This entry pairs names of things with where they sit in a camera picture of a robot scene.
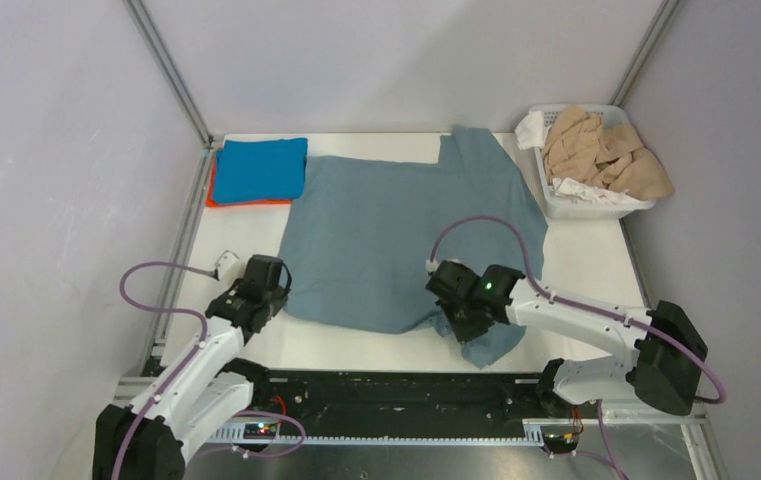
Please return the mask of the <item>grey-blue t-shirt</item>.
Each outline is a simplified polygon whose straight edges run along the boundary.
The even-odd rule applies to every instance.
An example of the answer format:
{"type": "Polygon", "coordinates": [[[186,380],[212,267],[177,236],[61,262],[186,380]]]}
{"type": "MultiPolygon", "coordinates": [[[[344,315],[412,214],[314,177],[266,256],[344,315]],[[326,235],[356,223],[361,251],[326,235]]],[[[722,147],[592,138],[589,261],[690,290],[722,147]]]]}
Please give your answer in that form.
{"type": "Polygon", "coordinates": [[[494,135],[457,127],[435,163],[311,157],[279,257],[286,312],[383,334],[450,325],[426,290],[432,251],[476,272],[497,264],[540,276],[548,224],[494,135]]]}

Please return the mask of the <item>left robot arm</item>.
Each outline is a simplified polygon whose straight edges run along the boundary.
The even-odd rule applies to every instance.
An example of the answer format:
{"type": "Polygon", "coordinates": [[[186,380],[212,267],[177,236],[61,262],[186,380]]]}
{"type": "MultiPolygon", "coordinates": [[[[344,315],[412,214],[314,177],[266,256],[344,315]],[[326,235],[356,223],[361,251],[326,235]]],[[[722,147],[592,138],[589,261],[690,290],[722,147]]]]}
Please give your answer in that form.
{"type": "Polygon", "coordinates": [[[285,306],[292,276],[283,260],[222,254],[201,275],[225,285],[180,356],[127,406],[108,405],[96,420],[95,479],[180,479],[200,447],[229,418],[270,406],[270,371],[241,358],[254,335],[285,306]]]}

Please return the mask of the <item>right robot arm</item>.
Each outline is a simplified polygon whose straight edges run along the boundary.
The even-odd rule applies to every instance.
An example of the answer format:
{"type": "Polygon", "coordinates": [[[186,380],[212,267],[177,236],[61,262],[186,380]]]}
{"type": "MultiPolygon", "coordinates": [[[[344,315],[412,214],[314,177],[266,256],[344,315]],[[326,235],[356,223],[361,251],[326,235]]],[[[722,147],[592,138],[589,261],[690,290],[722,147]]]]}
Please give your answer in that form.
{"type": "Polygon", "coordinates": [[[562,417],[583,403],[632,400],[688,416],[699,400],[708,348],[677,304],[661,301],[643,309],[571,298],[501,265],[477,274],[454,260],[430,261],[427,272],[427,290],[463,343],[498,325],[513,325],[544,329],[604,351],[591,360],[547,363],[536,399],[550,417],[562,417]]]}

